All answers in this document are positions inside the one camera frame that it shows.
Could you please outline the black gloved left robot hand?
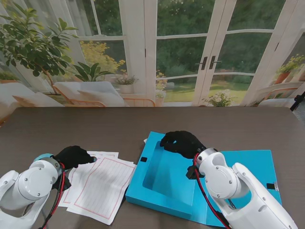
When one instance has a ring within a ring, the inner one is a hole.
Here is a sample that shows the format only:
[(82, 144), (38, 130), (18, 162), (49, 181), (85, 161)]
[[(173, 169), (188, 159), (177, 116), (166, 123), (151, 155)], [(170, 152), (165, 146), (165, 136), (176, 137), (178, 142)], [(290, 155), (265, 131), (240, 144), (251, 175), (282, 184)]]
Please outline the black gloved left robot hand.
[(64, 165), (65, 170), (77, 168), (79, 165), (93, 163), (94, 156), (90, 156), (85, 149), (79, 146), (68, 146), (60, 151), (53, 158)]

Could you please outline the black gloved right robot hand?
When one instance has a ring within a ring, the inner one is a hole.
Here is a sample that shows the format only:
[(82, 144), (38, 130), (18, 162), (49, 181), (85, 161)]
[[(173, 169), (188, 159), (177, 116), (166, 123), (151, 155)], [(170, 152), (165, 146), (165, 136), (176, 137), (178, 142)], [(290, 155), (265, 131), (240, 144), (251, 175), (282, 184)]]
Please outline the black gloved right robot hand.
[(178, 153), (187, 159), (193, 159), (206, 149), (196, 136), (187, 131), (166, 133), (160, 142), (160, 147), (169, 152)]

